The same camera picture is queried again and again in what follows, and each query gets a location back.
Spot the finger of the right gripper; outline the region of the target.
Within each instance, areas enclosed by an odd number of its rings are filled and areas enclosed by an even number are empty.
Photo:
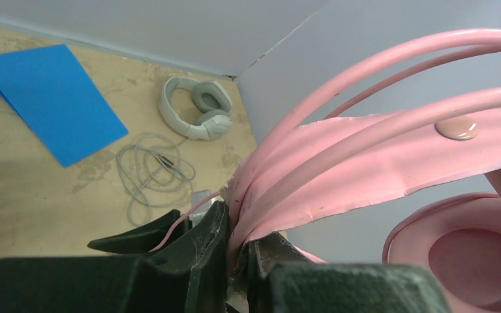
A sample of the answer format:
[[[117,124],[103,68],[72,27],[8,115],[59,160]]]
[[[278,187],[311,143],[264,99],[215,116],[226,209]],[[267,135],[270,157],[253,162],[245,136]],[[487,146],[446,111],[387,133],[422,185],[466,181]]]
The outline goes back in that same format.
[[[87,244],[93,250],[112,254],[150,254],[165,237],[170,226],[181,216],[172,209],[152,222],[117,235],[94,239]]]

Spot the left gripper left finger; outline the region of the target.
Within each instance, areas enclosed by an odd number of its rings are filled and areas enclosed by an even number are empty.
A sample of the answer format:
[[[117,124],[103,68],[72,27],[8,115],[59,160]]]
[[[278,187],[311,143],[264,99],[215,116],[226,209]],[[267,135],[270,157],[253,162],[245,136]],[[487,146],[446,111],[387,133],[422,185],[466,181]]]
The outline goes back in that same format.
[[[0,312],[224,312],[228,208],[149,256],[0,259]]]

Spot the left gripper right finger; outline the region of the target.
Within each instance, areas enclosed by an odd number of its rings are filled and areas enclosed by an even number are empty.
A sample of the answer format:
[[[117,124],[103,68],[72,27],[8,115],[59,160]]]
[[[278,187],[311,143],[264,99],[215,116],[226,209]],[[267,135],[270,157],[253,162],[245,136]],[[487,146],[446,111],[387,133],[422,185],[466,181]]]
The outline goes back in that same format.
[[[250,241],[237,277],[250,312],[450,312],[425,269],[381,263],[314,263],[281,234]]]

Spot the pink wired headphones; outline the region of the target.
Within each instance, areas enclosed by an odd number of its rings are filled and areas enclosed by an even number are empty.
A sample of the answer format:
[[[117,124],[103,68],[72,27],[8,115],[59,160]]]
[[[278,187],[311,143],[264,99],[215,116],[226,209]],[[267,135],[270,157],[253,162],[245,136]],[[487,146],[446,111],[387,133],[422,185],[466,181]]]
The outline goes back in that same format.
[[[428,269],[453,312],[501,312],[501,87],[411,110],[342,116],[413,74],[498,52],[501,29],[438,33],[377,53],[315,90],[219,191],[229,206],[228,274],[236,276],[250,241],[482,174],[492,192],[412,213],[389,233],[382,261]]]

